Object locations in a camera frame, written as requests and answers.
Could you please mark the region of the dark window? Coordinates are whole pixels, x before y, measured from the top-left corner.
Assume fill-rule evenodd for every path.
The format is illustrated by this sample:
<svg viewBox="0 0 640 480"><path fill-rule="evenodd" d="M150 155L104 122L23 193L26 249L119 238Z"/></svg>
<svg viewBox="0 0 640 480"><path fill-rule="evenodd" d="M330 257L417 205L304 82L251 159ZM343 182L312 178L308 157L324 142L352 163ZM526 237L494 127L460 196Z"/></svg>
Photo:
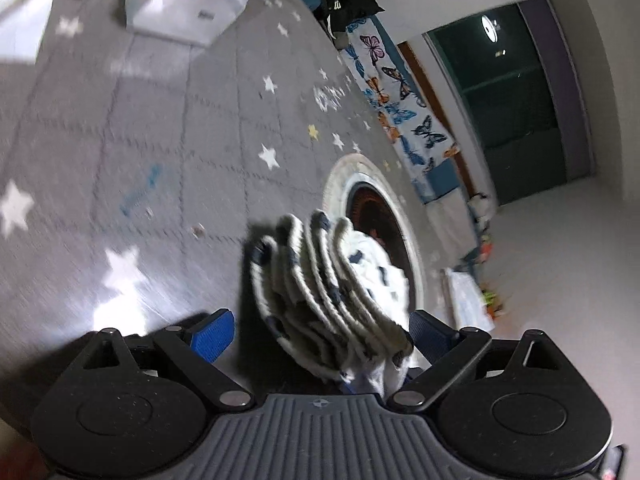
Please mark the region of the dark window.
<svg viewBox="0 0 640 480"><path fill-rule="evenodd" d="M428 33L471 119L501 205L567 182L548 80L517 4Z"/></svg>

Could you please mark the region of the plush toys pile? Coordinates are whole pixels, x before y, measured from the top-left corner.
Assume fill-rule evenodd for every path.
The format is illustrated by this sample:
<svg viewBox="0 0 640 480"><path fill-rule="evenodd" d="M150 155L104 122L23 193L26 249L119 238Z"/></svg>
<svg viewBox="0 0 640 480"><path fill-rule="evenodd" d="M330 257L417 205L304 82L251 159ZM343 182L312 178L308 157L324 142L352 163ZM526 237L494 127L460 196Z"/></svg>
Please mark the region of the plush toys pile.
<svg viewBox="0 0 640 480"><path fill-rule="evenodd" d="M488 284L483 274L484 264L489 260L494 249L494 241L489 232L492 218L491 202L487 194L476 193L469 198L466 204L477 239L477 248L472 252L470 267L477 284L480 285L487 313L495 321L504 315L504 304L498 292Z"/></svg>

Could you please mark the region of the folded blue striped clothes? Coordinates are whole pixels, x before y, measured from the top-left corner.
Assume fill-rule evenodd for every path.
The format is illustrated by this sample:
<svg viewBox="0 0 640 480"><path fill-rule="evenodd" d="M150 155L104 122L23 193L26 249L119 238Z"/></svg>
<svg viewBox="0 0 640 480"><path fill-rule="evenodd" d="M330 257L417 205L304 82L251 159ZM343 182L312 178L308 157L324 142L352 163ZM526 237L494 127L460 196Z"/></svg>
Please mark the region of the folded blue striped clothes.
<svg viewBox="0 0 640 480"><path fill-rule="evenodd" d="M495 324L487 311L484 295L472 275L450 268L444 272L456 329L474 327L490 333Z"/></svg>

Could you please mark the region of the black bag on sofa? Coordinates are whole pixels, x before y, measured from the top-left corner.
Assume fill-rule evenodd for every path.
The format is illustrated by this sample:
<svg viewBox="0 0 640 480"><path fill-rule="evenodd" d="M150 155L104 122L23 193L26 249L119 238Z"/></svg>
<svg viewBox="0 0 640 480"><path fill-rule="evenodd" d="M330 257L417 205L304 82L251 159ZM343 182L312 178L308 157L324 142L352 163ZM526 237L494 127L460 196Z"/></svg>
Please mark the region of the black bag on sofa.
<svg viewBox="0 0 640 480"><path fill-rule="evenodd" d="M320 0L314 17L326 26L332 37L346 32L353 22L365 20L384 9L376 0Z"/></svg>

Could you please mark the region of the butterfly print pillow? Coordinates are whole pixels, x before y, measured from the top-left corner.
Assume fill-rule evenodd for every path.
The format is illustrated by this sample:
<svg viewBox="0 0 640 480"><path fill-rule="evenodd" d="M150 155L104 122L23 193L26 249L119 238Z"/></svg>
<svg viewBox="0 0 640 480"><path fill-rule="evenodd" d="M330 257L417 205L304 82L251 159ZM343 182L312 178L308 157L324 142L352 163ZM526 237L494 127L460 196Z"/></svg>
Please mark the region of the butterfly print pillow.
<svg viewBox="0 0 640 480"><path fill-rule="evenodd" d="M435 117L374 18L360 18L346 27L341 57L409 177L429 184L436 171L457 154L454 137Z"/></svg>

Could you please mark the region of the white navy polka dot pants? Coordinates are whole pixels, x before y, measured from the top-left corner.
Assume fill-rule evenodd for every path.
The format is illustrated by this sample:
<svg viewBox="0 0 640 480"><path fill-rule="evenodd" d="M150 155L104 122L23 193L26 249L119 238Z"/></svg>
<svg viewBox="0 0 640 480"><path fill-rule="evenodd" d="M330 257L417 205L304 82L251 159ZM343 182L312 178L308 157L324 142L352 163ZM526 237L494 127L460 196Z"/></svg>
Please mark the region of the white navy polka dot pants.
<svg viewBox="0 0 640 480"><path fill-rule="evenodd" d="M404 384L414 352L409 280L349 218L281 217L252 249L250 282L278 344L322 382L382 398Z"/></svg>

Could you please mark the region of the round induction cooker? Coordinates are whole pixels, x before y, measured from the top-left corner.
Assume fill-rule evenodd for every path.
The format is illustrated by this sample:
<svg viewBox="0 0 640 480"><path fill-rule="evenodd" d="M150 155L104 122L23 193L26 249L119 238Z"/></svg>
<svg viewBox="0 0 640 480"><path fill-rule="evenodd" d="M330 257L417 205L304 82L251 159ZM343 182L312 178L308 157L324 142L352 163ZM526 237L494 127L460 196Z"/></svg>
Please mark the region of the round induction cooker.
<svg viewBox="0 0 640 480"><path fill-rule="evenodd" d="M428 266L423 260L420 236L433 240L426 218L412 223L407 197L393 188L394 173L361 154L341 157L326 179L322 209L332 219L346 217L354 229L372 237L386 251L390 263L406 274L409 309L430 306Z"/></svg>

